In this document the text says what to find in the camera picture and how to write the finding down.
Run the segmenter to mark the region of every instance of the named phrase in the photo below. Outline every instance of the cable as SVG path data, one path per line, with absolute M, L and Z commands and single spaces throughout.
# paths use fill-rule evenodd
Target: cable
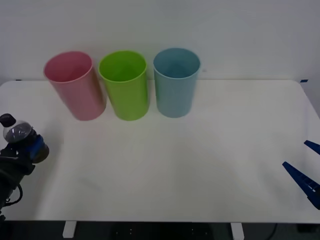
M 270 235 L 269 235 L 265 240 L 270 240 L 270 239 L 272 239 L 272 237 L 273 237 L 273 236 L 275 235 L 275 233 L 276 233 L 277 227 L 278 227 L 278 223 L 276 223 L 276 224 L 274 225 L 272 232 L 270 233 Z
M 20 193 L 19 198 L 18 198 L 17 200 L 15 200 L 15 201 L 12 201 L 12 202 L 6 202 L 6 203 L 4 204 L 5 207 L 11 206 L 11 205 L 13 205 L 13 204 L 17 204 L 17 203 L 20 202 L 20 200 L 22 199 L 24 193 L 23 193 L 23 191 L 22 191 L 22 187 L 21 187 L 20 183 L 18 184 L 17 187 L 18 187 L 19 193 Z
M 5 179 L 7 179 L 7 181 L 11 184 L 11 186 L 12 186 L 12 184 L 14 184 L 16 182 L 8 173 L 6 173 L 5 171 L 2 171 L 1 169 L 0 169 L 0 176 L 2 176 Z M 23 197 L 24 192 L 22 191 L 22 187 L 21 187 L 20 183 L 15 183 L 15 184 L 19 189 L 19 198 L 17 200 L 15 200 L 15 201 L 12 201 L 12 202 L 6 202 L 4 204 L 4 207 L 8 207 L 8 206 L 11 206 L 13 204 L 16 204 L 16 203 L 20 202 L 20 200 Z

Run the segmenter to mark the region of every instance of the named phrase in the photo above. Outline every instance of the green cup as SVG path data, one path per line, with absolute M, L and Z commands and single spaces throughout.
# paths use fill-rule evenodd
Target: green cup
M 145 58 L 129 50 L 113 52 L 100 61 L 98 71 L 118 118 L 133 121 L 147 113 L 146 70 Z

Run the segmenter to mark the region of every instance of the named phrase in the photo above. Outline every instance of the cup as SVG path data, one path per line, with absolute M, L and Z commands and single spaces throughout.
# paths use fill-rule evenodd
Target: cup
M 147 113 L 146 70 L 145 58 L 129 50 L 113 52 L 100 61 L 98 71 L 118 118 L 133 121 Z
M 43 72 L 76 119 L 88 121 L 104 112 L 106 100 L 93 61 L 86 53 L 69 51 L 56 55 Z
M 169 48 L 153 60 L 156 105 L 169 118 L 188 114 L 200 69 L 198 56 L 184 48 Z

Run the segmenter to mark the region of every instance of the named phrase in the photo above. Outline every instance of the table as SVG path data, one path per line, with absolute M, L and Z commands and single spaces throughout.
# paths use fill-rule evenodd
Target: table
M 282 167 L 320 183 L 320 120 L 290 80 L 199 80 L 191 112 L 118 119 L 110 102 L 78 121 L 47 81 L 0 87 L 0 113 L 31 123 L 50 148 L 8 220 L 320 223 Z

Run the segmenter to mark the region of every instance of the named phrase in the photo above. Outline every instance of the pink cup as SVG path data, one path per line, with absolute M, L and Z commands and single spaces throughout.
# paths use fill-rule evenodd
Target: pink cup
M 43 72 L 78 120 L 92 120 L 104 112 L 106 100 L 93 61 L 86 53 L 69 51 L 56 55 Z

